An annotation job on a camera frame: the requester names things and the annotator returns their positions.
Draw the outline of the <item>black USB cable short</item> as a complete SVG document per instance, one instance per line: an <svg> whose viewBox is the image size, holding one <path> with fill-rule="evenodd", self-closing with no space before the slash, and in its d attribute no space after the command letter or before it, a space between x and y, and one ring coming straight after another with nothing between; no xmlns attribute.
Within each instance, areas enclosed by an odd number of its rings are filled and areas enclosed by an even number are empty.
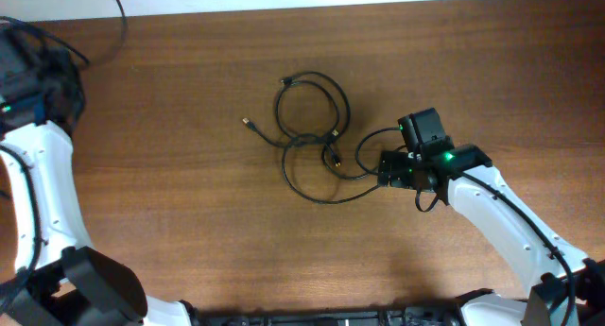
<svg viewBox="0 0 605 326"><path fill-rule="evenodd" d="M352 122L352 108L343 87L320 71L301 71L280 80L271 111L278 135L266 133L252 119L242 125L269 146L291 150L320 146L335 153Z"/></svg>

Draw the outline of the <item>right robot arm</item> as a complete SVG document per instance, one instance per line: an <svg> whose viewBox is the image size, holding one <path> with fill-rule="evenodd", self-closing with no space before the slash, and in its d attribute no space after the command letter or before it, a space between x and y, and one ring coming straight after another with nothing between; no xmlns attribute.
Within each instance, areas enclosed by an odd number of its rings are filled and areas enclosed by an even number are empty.
<svg viewBox="0 0 605 326"><path fill-rule="evenodd" d="M463 325L601 325L604 264L552 230L472 144L455 146L433 108L399 119L404 151L385 151L381 186L434 194L469 220L517 275L526 300L475 292L459 308Z"/></svg>

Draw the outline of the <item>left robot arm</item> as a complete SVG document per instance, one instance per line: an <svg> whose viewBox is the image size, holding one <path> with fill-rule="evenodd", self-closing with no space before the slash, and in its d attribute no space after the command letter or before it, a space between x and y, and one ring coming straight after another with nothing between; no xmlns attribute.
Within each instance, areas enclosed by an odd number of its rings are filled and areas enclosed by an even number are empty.
<svg viewBox="0 0 605 326"><path fill-rule="evenodd" d="M196 325L185 301L148 296L134 272L97 251L83 222L72 133L86 98L73 48L4 17L1 160L17 222L14 279L1 311L21 325Z"/></svg>

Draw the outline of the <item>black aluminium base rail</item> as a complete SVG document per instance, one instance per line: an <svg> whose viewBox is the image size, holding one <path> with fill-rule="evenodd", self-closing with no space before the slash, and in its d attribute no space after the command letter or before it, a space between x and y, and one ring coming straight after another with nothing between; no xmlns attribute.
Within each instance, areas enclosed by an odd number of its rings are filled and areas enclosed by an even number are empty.
<svg viewBox="0 0 605 326"><path fill-rule="evenodd" d="M489 289L479 289L451 300L429 303L301 313L210 314L196 311L200 326L461 326L520 325L527 303L508 300Z"/></svg>

